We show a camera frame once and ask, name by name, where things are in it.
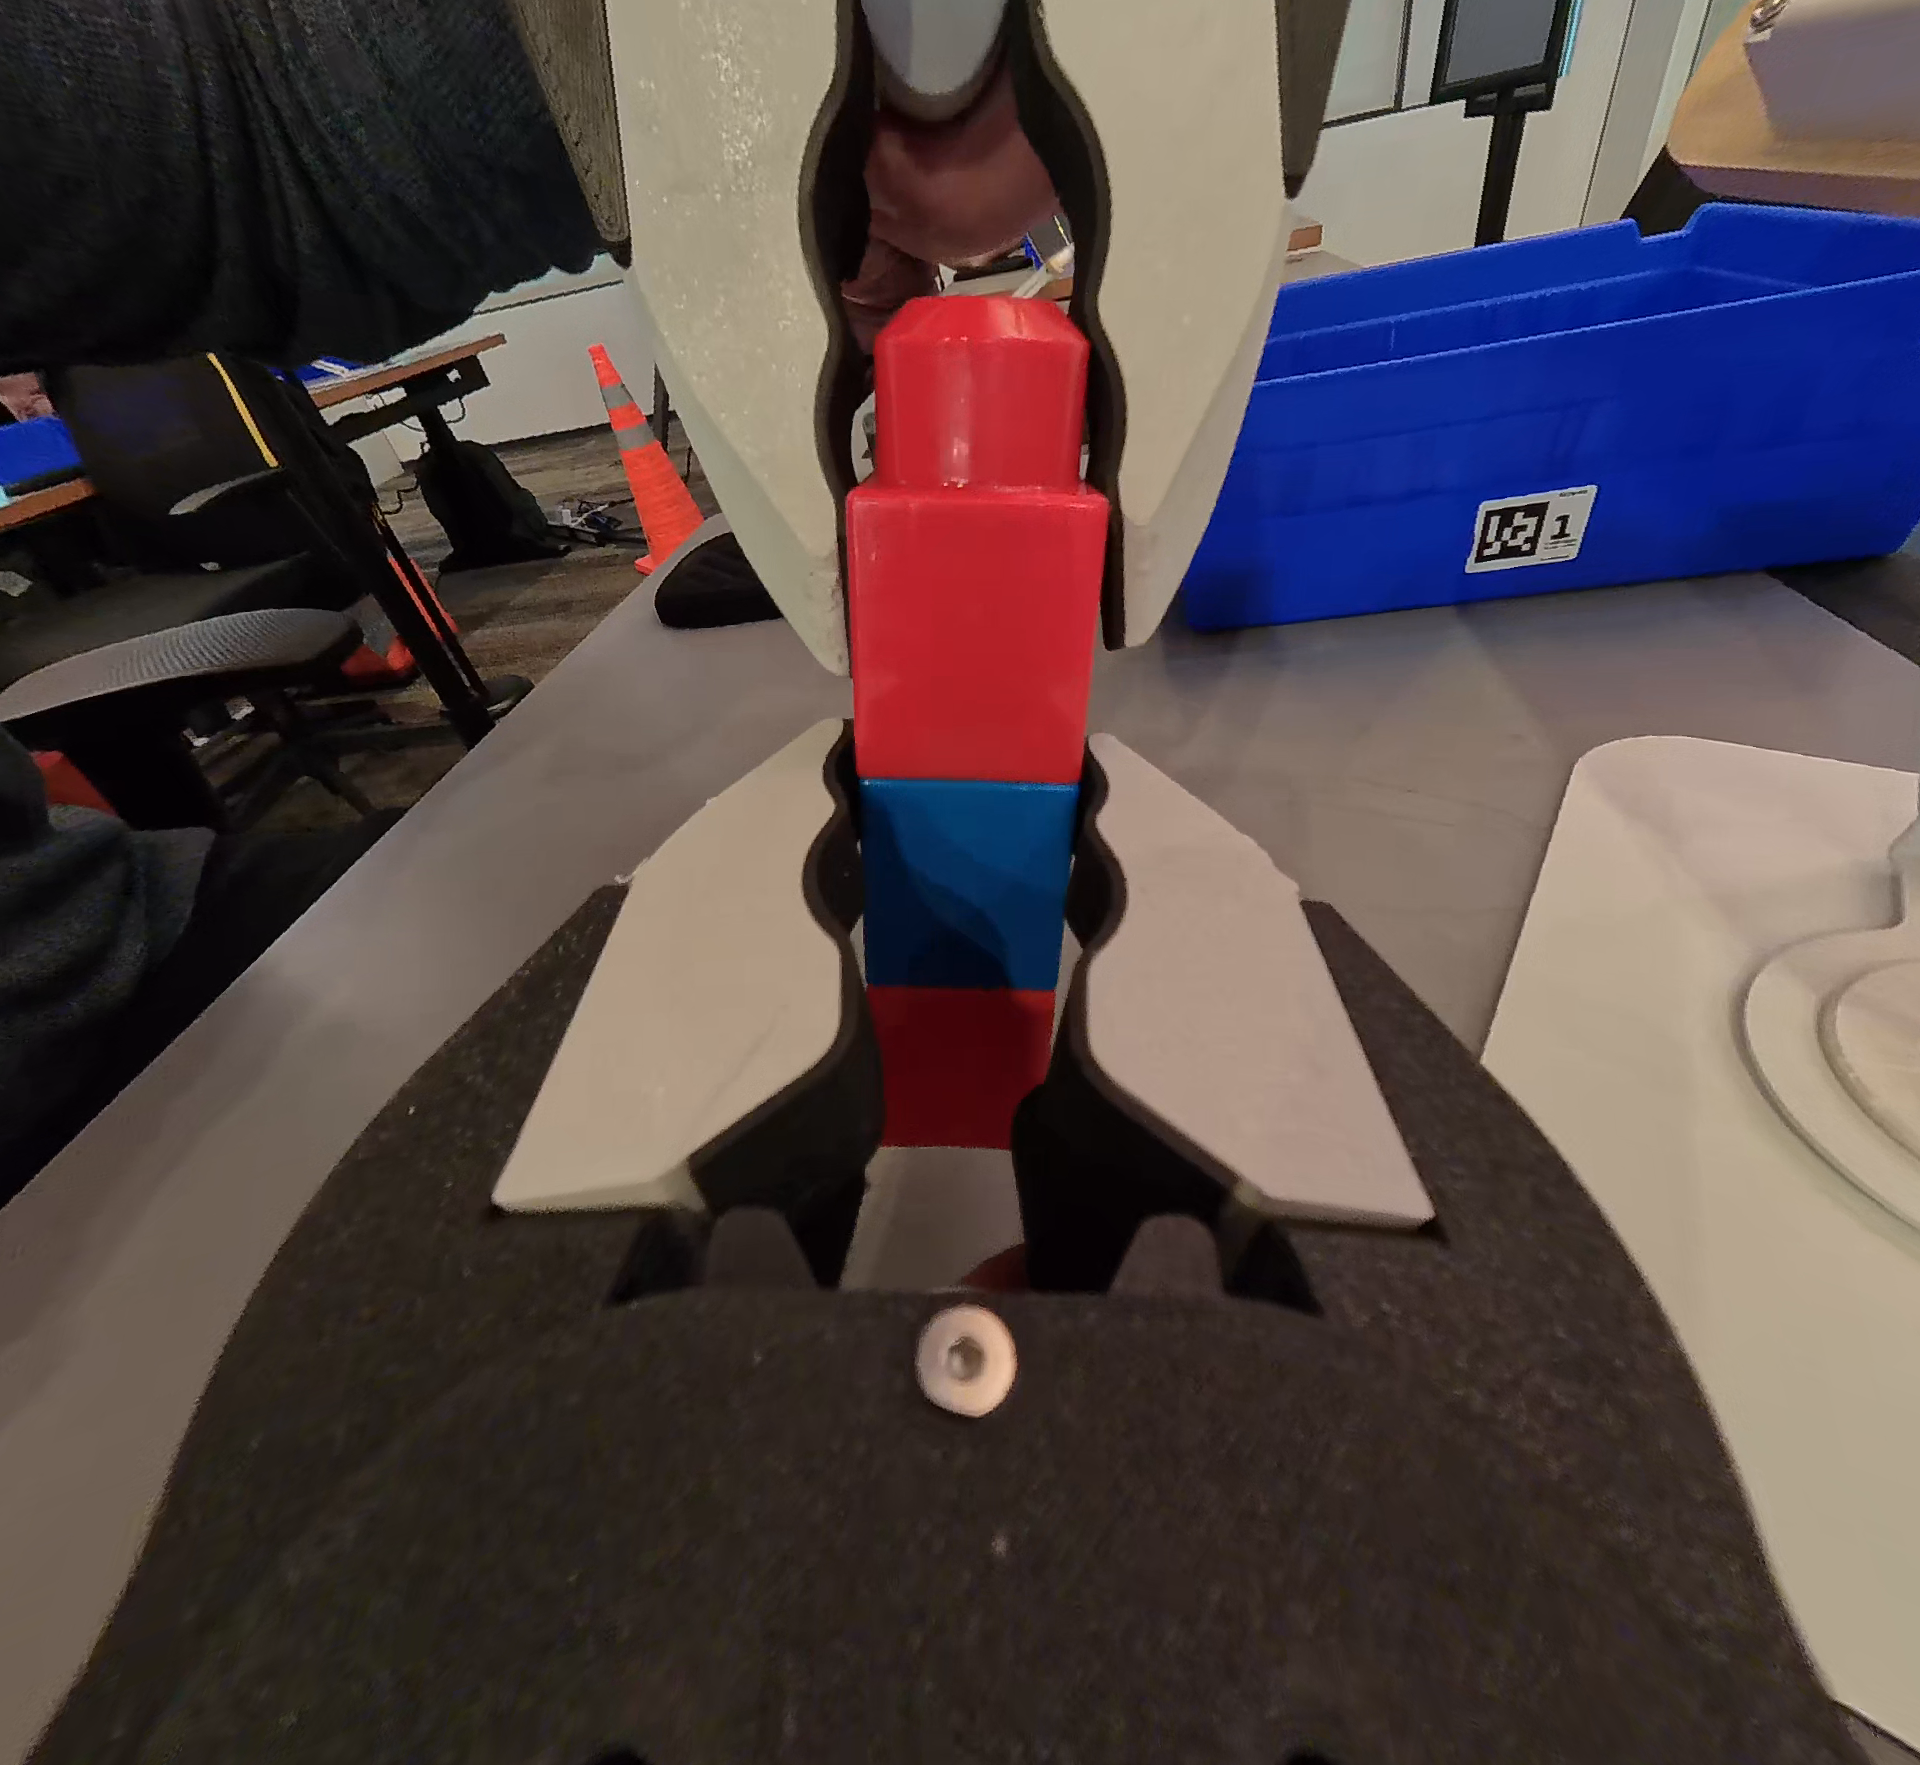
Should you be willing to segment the black mesh wrist rest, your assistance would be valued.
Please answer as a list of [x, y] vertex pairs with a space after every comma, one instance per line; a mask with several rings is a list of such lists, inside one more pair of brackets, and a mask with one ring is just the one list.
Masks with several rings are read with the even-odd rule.
[[653, 612], [670, 629], [779, 622], [733, 529], [702, 529], [653, 572]]

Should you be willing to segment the blue building block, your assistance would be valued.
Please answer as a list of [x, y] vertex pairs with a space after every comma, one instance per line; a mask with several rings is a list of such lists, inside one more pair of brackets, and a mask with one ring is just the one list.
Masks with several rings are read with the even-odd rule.
[[860, 778], [868, 986], [1056, 990], [1079, 785]]

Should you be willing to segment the wooden side table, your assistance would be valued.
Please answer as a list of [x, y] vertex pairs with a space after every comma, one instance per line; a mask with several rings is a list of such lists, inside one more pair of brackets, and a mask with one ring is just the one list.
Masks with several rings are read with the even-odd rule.
[[411, 423], [428, 447], [448, 447], [453, 433], [445, 410], [490, 386], [486, 356], [506, 341], [501, 331], [488, 331], [338, 377], [312, 377], [306, 394], [345, 440]]

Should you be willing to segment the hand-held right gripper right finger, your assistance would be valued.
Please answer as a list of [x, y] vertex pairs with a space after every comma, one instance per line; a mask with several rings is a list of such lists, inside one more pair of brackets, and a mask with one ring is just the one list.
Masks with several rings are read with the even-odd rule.
[[1083, 778], [1079, 960], [1011, 1126], [1030, 1285], [1107, 1291], [1156, 1217], [1199, 1224], [1255, 1291], [1305, 1291], [1291, 1225], [1427, 1231], [1298, 883], [1107, 730]]

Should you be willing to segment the black office chair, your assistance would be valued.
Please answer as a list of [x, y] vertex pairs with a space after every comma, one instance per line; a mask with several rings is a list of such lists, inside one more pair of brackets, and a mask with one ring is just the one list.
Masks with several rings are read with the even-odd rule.
[[[332, 611], [255, 611], [172, 625], [41, 667], [4, 691], [4, 724], [66, 755], [109, 810], [145, 831], [249, 831], [302, 778], [358, 814], [370, 800], [338, 770], [296, 692], [342, 674], [364, 645]], [[245, 699], [276, 744], [220, 790], [189, 744], [189, 715]]]

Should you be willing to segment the grey desk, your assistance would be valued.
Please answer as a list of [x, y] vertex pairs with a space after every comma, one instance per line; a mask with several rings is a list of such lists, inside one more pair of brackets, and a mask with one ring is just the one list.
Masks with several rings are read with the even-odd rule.
[[[89, 1659], [219, 1354], [397, 1088], [712, 794], [842, 715], [786, 625], [629, 596], [4, 1207], [4, 1758]], [[1192, 632], [1095, 669], [1142, 750], [1481, 1046], [1573, 761], [1918, 764], [1918, 665], [1772, 576]]]

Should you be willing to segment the blue tagged plastic bin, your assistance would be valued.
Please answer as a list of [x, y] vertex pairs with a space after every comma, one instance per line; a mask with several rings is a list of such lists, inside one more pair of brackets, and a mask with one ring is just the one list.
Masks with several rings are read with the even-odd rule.
[[1719, 201], [1284, 283], [1199, 632], [1898, 552], [1918, 221]]

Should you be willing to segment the black backpack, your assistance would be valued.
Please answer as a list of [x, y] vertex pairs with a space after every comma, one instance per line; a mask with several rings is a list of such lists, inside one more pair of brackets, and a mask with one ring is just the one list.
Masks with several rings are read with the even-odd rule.
[[521, 489], [490, 447], [431, 440], [418, 456], [418, 496], [451, 542], [445, 572], [490, 571], [536, 556], [521, 522]]

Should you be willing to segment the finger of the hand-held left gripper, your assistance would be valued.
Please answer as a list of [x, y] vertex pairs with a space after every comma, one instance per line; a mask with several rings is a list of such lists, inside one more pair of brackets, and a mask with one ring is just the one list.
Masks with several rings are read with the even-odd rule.
[[817, 214], [852, 0], [604, 0], [632, 281], [719, 510], [802, 648], [850, 674], [852, 343]]
[[1231, 470], [1284, 248], [1278, 0], [1030, 0], [1034, 109], [1067, 124], [1056, 179], [1102, 400], [1110, 648], [1146, 645]]

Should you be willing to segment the white base board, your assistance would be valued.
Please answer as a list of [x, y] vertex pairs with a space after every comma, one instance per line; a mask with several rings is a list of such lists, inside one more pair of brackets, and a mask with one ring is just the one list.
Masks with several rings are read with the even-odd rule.
[[1832, 1695], [1918, 1747], [1918, 773], [1620, 740], [1481, 1053], [1679, 1336]]

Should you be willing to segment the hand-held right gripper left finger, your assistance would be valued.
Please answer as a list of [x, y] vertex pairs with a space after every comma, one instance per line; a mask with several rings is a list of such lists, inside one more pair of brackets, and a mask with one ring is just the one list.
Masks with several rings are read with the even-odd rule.
[[839, 1284], [882, 1138], [858, 834], [852, 721], [829, 718], [636, 866], [497, 1208], [775, 1208]]

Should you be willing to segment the person's left forearm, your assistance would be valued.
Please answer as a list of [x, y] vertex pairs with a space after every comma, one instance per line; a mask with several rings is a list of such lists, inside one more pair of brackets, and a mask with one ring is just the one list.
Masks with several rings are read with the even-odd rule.
[[629, 244], [603, 0], [4, 0], [4, 373], [378, 361]]

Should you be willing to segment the orange traffic cone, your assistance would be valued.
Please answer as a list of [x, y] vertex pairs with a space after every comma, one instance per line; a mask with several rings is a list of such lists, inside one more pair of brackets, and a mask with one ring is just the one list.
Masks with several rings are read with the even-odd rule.
[[587, 357], [646, 538], [646, 552], [636, 558], [636, 572], [653, 576], [688, 538], [699, 533], [706, 515], [698, 506], [688, 480], [680, 475], [673, 457], [659, 440], [649, 413], [626, 386], [609, 346], [599, 341], [587, 343]]
[[[431, 622], [440, 628], [440, 632], [457, 639], [458, 625], [453, 612], [445, 606], [425, 568], [418, 568], [412, 552], [398, 552], [398, 558], [405, 558], [405, 568], [398, 560], [391, 560], [397, 596], [411, 598], [423, 622]], [[391, 691], [411, 684], [418, 675], [418, 658], [412, 655], [408, 639], [401, 636], [394, 615], [388, 612], [388, 605], [378, 596], [372, 593], [358, 596], [351, 605], [351, 618], [358, 625], [364, 636], [364, 645], [351, 652], [342, 669], [351, 687]]]

